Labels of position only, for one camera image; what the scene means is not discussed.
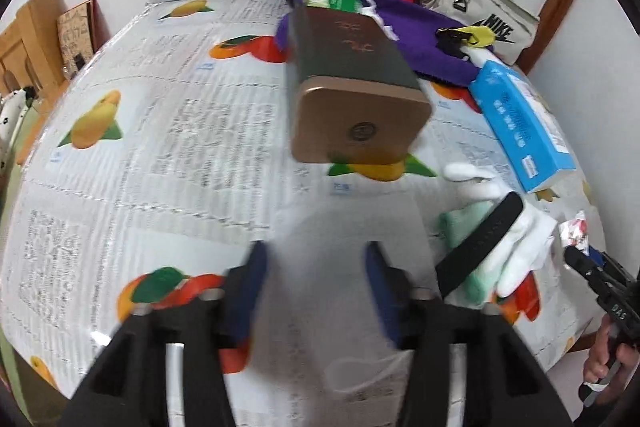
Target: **newspaper print tablecloth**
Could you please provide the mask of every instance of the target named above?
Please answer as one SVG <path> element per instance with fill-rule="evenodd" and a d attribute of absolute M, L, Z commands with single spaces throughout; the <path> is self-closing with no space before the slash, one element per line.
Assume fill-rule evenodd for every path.
<path fill-rule="evenodd" d="M 380 182 L 371 179 L 380 178 L 375 172 L 296 163 L 287 149 L 284 64 L 269 37 L 286 4 L 207 0 L 204 10 L 196 3 L 191 15 L 171 16 L 180 4 L 149 7 L 73 82 L 24 170 L 4 238 L 2 328 L 66 396 L 126 313 L 131 282 L 162 267 L 184 277 L 223 273 L 242 261 L 251 240 L 270 237 L 276 211 L 296 198 L 410 193 L 437 261 L 444 255 L 437 215 L 460 207 L 437 176 L 445 164 L 492 165 L 519 189 L 472 103 L 428 82 L 423 87 L 436 111 L 415 144 L 413 167 L 400 179 Z M 99 131 L 79 118 L 92 111 Z M 576 172 L 553 190 L 526 197 L 559 221 L 587 211 L 591 241 L 602 250 L 586 187 Z M 339 203 L 336 208 L 339 214 Z M 548 369 L 596 308 L 557 254 L 535 279 L 541 312 L 533 322 L 520 314 L 516 328 Z M 295 321 L 274 308 L 267 288 L 248 367 L 225 377 L 239 424 L 393 421 L 404 370 L 361 393 L 331 396 Z M 455 375 L 452 400 L 459 409 L 463 380 Z M 174 377 L 169 411 L 179 425 Z"/>

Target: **blue carton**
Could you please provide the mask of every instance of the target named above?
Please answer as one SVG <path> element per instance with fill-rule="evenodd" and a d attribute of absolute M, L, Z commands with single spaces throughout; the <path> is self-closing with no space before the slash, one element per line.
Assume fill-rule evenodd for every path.
<path fill-rule="evenodd" d="M 558 122 L 518 73 L 492 60 L 469 86 L 526 192 L 575 170 Z"/>

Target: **purple towel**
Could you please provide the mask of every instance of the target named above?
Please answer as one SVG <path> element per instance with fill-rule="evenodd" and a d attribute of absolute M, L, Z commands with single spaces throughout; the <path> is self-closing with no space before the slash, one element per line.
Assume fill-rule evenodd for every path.
<path fill-rule="evenodd" d="M 367 6 L 367 0 L 361 1 Z M 414 71 L 461 87 L 468 87 L 476 78 L 479 70 L 471 62 L 450 57 L 436 48 L 436 31 L 460 28 L 460 22 L 403 0 L 374 1 L 385 24 L 393 26 L 394 33 L 400 37 L 396 44 Z M 287 22 L 285 16 L 276 31 L 276 45 L 281 51 L 287 47 Z"/>

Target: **green tag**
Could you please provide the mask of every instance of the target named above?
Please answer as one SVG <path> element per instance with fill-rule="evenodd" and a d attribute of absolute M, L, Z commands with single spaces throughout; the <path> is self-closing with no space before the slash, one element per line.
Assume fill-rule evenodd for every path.
<path fill-rule="evenodd" d="M 341 10 L 343 12 L 360 13 L 362 3 L 360 0 L 329 0 L 329 7 L 332 10 Z"/>

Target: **black strap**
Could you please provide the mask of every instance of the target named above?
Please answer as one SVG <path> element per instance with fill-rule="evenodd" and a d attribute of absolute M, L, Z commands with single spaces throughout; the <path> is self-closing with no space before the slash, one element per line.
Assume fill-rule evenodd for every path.
<path fill-rule="evenodd" d="M 471 275 L 505 236 L 524 209 L 522 198 L 509 192 L 484 221 L 436 266 L 440 295 L 445 298 Z"/>

